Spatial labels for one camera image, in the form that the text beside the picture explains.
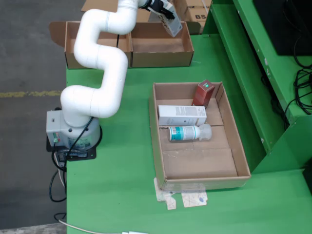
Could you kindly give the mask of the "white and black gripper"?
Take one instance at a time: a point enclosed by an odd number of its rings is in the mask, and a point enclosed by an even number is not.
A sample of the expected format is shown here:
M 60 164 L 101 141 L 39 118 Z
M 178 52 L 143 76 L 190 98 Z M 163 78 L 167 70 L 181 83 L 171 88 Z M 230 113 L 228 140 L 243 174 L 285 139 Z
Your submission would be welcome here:
M 145 4 L 145 9 L 163 14 L 168 20 L 174 20 L 175 16 L 173 12 L 169 10 L 169 2 L 167 0 L 148 0 Z

